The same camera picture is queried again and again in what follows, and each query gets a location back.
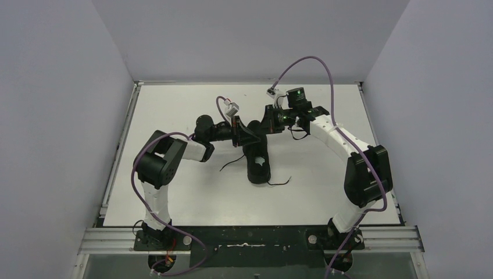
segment black mount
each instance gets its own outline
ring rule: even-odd
[[[164,134],[162,131],[155,131],[142,149]],[[138,179],[154,185],[156,189],[168,185],[176,174],[186,147],[186,141],[172,137],[166,137],[153,144],[144,153],[137,166]]]
[[[381,145],[377,147],[368,146],[368,150],[364,151],[364,154],[380,178],[385,192],[392,190],[393,183],[387,150]],[[348,199],[360,208],[365,207],[371,201],[382,198],[377,181],[368,171],[366,162],[358,153],[353,153],[348,158],[344,191]]]

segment black object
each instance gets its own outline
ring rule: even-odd
[[[253,120],[247,128],[256,131],[260,122]],[[243,154],[246,156],[246,173],[248,180],[254,184],[266,183],[270,180],[269,153],[267,151],[267,136],[258,135],[260,142],[243,146]]]
[[[231,119],[231,124],[225,121],[214,124],[212,118],[208,115],[202,115],[197,118],[194,141],[213,151],[214,146],[211,142],[226,140],[232,140],[234,147],[260,141],[255,133],[245,127],[239,116],[234,116]]]
[[[142,149],[162,135],[165,135],[165,133],[156,130]],[[138,179],[154,185],[156,189],[161,188],[163,185],[168,185],[176,174],[186,147],[187,143],[185,141],[172,137],[166,137],[153,144],[144,153],[137,166]]]
[[[329,237],[327,226],[178,226],[177,228],[199,238],[208,247],[208,259],[201,267],[283,267],[303,265],[310,268],[325,267],[321,250],[334,251],[340,243]],[[167,251],[167,247],[158,249],[156,246],[142,243],[142,231],[137,232],[135,251]],[[310,244],[310,235],[317,237],[316,244]],[[200,262],[204,257],[203,247],[192,241],[184,245],[182,235],[176,235],[174,251],[190,251],[190,266]],[[351,238],[344,250],[354,247],[364,249]]]
[[[162,255],[149,255],[147,257],[147,265],[149,266],[150,269],[154,268],[154,270],[158,273],[165,273],[169,271],[173,266],[174,263],[176,262],[176,256],[170,255],[170,257],[173,261],[165,261],[166,256]]]
[[[142,223],[142,230],[137,231],[135,236],[135,251],[166,251],[172,247],[176,232],[165,227],[163,230],[154,230],[145,222]]]
[[[392,175],[387,150],[381,145],[377,147],[368,146],[368,150],[364,153],[380,178],[385,192],[392,190]],[[348,199],[360,208],[365,207],[371,201],[382,198],[377,181],[368,171],[368,166],[361,154],[354,152],[348,158],[344,192]]]

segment gray wall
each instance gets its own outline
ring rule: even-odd
[[[362,81],[409,0],[92,0],[135,80],[277,78],[318,55],[338,83]],[[326,83],[303,62],[285,82]]]
[[[493,278],[493,1],[411,0],[364,90],[431,278]]]
[[[68,278],[132,79],[90,0],[0,7],[0,277]]]

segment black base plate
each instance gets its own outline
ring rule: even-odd
[[[198,237],[208,248],[208,259],[201,267],[281,267],[304,265],[310,268],[326,265],[323,250],[336,250],[339,244],[328,237],[327,226],[262,226],[262,227],[178,227]],[[308,236],[317,237],[316,244]],[[203,248],[196,242],[183,244],[176,235],[175,251],[191,250],[190,266],[204,257]],[[165,251],[168,248],[143,245],[142,231],[137,232],[136,251]],[[346,247],[355,245],[352,237]],[[357,250],[364,249],[359,245]]]

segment cable connector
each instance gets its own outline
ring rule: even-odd
[[[231,120],[233,116],[240,111],[240,106],[237,103],[232,102],[230,99],[224,100],[224,104],[226,105],[224,115]]]
[[[267,89],[267,95],[274,99],[274,108],[282,108],[284,97],[286,97],[286,92],[282,92],[279,89]]]

